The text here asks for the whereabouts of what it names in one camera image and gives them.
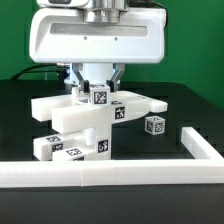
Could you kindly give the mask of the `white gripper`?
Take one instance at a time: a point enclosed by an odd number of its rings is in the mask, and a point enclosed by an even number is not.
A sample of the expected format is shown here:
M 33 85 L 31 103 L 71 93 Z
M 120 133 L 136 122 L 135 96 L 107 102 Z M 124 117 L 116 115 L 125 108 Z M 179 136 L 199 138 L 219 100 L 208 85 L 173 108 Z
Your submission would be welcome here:
M 38 63 L 73 63 L 80 90 L 90 83 L 81 75 L 81 63 L 158 63 L 164 57 L 163 9 L 132 8 L 120 15 L 117 24 L 86 23 L 76 9 L 43 8 L 31 23 L 29 55 Z M 124 64 L 114 64 L 106 84 L 119 89 Z

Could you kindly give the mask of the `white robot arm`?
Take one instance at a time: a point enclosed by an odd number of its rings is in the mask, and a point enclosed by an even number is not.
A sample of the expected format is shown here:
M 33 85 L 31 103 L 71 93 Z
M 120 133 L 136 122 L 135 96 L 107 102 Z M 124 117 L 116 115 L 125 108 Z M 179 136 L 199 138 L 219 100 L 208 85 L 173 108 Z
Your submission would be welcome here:
M 66 63 L 75 81 L 115 87 L 127 64 L 164 57 L 167 9 L 155 0 L 36 0 L 29 55 L 37 63 Z

